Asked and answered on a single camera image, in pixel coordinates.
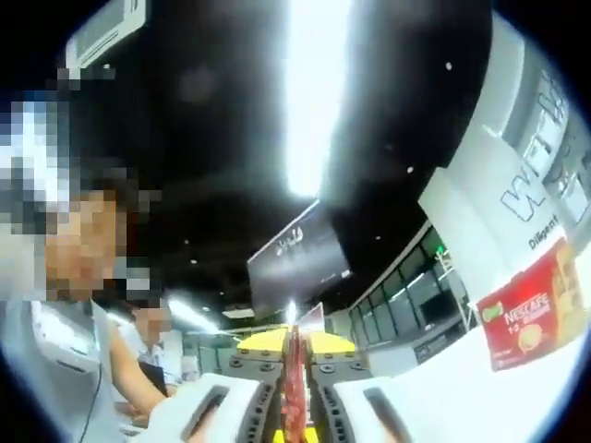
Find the white shirt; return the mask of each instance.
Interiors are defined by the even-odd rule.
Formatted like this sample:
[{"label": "white shirt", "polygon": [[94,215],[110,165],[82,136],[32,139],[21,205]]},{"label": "white shirt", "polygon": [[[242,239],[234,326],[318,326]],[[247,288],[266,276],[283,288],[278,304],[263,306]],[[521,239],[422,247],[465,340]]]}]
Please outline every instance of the white shirt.
[{"label": "white shirt", "polygon": [[[149,365],[159,366],[163,369],[165,384],[177,386],[180,383],[180,355],[178,356],[178,367],[176,367],[176,365],[171,365],[169,363],[171,359],[164,358],[164,349],[161,346],[153,345],[151,347],[151,352],[149,352],[148,345],[146,345],[144,340],[141,339],[135,326],[121,327],[119,328],[119,332],[134,358],[138,361]],[[115,392],[115,401],[126,401],[116,389]]]}]

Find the person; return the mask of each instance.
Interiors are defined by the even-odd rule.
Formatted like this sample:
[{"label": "person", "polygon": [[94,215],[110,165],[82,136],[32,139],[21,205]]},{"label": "person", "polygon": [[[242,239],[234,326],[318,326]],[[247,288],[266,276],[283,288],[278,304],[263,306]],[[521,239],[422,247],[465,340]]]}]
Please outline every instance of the person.
[{"label": "person", "polygon": [[[20,382],[68,440],[117,441],[121,437],[112,383],[147,415],[165,400],[141,372],[105,311],[92,301],[113,278],[117,256],[126,253],[127,220],[138,210],[138,185],[125,169],[93,159],[84,169],[77,166],[77,179],[66,186],[67,196],[52,193],[51,186],[64,190],[63,169],[52,169],[48,161],[48,143],[37,125],[44,118],[34,115],[32,123],[28,121],[27,114],[38,114],[40,108],[46,110],[39,102],[23,105],[23,133],[13,135],[0,158],[1,170],[7,173],[0,176],[0,211],[8,215],[0,219],[0,243],[32,245],[28,250],[35,256],[26,262],[34,266],[26,275],[28,286],[18,280],[24,273],[2,275],[0,348]],[[16,249],[1,253],[4,262],[9,261],[6,256],[22,258]],[[36,303],[65,312],[74,312],[72,306],[77,305],[90,308],[95,342],[89,346],[98,348],[97,370],[79,373],[46,358],[31,327],[37,321]]]},{"label": "person", "polygon": [[[175,395],[180,380],[180,355],[165,358],[163,347],[160,346],[161,334],[171,328],[171,312],[163,299],[136,302],[132,308],[134,324],[122,327],[119,332],[127,348],[139,362],[158,366],[163,369],[163,378],[168,397]],[[117,410],[140,421],[141,414],[126,403],[121,396],[117,398]]]}]

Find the red object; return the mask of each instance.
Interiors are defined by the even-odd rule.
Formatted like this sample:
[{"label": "red object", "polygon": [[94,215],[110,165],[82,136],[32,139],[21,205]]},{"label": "red object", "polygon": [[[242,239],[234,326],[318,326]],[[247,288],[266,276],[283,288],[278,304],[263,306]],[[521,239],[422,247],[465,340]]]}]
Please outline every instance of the red object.
[{"label": "red object", "polygon": [[573,256],[566,242],[560,240],[477,307],[493,371],[530,362],[571,340],[580,317],[573,323],[573,314],[583,309]]},{"label": "red object", "polygon": [[304,342],[299,330],[294,327],[288,337],[285,361],[285,409],[283,426],[285,441],[301,443],[305,441],[306,430],[306,392],[302,365],[304,364]]}]

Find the black ceiling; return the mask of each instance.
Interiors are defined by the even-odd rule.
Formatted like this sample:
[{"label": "black ceiling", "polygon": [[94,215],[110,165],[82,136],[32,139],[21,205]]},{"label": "black ceiling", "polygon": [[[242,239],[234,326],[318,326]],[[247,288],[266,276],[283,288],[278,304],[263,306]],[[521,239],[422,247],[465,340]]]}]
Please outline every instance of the black ceiling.
[{"label": "black ceiling", "polygon": [[[212,313],[249,304],[247,258],[310,203],[284,179],[285,5],[154,1],[149,24],[97,64],[116,73],[92,102],[100,149],[163,191],[139,253]],[[362,294],[425,221],[417,197],[461,140],[491,33],[474,0],[356,2],[352,17],[322,198],[354,276],[322,295],[329,309]]]}]

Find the cable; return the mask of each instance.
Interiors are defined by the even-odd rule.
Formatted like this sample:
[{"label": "cable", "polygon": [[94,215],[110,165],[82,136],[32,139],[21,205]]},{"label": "cable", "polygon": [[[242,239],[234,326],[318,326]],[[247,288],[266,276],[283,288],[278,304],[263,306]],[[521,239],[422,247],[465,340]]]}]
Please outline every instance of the cable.
[{"label": "cable", "polygon": [[84,437],[86,436],[87,431],[89,430],[90,424],[90,417],[92,416],[92,410],[94,409],[94,403],[96,402],[96,398],[99,396],[99,389],[101,388],[101,382],[103,381],[103,365],[99,365],[99,382],[96,385],[96,390],[94,391],[94,395],[92,395],[92,403],[90,404],[89,414],[86,417],[86,424],[84,425],[84,430],[82,431],[82,435],[80,436],[80,440],[78,443],[82,443]]}]

